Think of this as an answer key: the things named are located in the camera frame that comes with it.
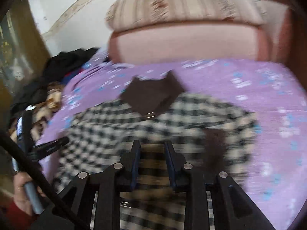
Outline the person left hand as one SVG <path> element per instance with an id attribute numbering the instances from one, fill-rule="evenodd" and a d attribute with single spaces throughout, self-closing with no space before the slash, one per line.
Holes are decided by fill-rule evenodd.
<path id="1" fill-rule="evenodd" d="M 32 178 L 26 172 L 18 172 L 14 176 L 14 203 L 24 213 L 34 216 L 30 199 L 26 195 L 25 185 L 32 182 Z"/>

